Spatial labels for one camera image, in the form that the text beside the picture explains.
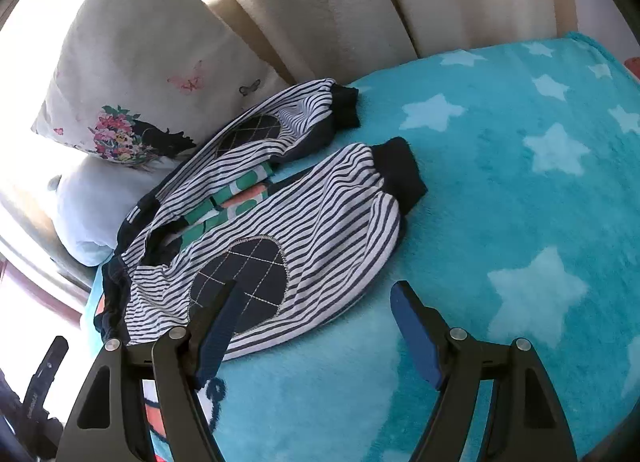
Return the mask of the turquoise star fleece blanket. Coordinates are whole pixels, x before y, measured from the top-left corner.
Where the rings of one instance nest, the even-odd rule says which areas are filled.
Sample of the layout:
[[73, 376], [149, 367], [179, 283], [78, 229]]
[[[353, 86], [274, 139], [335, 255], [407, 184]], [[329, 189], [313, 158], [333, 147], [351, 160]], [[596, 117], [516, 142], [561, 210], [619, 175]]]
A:
[[380, 70], [328, 148], [405, 139], [426, 193], [357, 303], [209, 372], [230, 461], [405, 461], [434, 407], [390, 309], [408, 282], [479, 341], [534, 346], [580, 456], [639, 400], [639, 81], [599, 41], [450, 51]]

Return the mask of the light grey plush pillow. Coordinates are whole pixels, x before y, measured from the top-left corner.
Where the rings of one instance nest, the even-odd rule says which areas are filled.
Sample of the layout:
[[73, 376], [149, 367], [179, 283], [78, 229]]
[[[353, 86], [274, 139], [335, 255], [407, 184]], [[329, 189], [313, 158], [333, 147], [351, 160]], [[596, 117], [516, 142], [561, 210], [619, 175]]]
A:
[[86, 157], [56, 188], [52, 222], [70, 256], [95, 267], [116, 248], [117, 232], [140, 199], [174, 171], [178, 159], [118, 165]]

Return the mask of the cream floral butterfly pillow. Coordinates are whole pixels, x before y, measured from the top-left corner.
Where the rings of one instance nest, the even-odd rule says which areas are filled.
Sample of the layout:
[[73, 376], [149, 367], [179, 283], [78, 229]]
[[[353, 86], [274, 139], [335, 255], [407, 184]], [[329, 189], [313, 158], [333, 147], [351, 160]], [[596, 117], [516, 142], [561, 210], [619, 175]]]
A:
[[285, 87], [201, 0], [85, 0], [32, 131], [117, 164], [174, 159]]

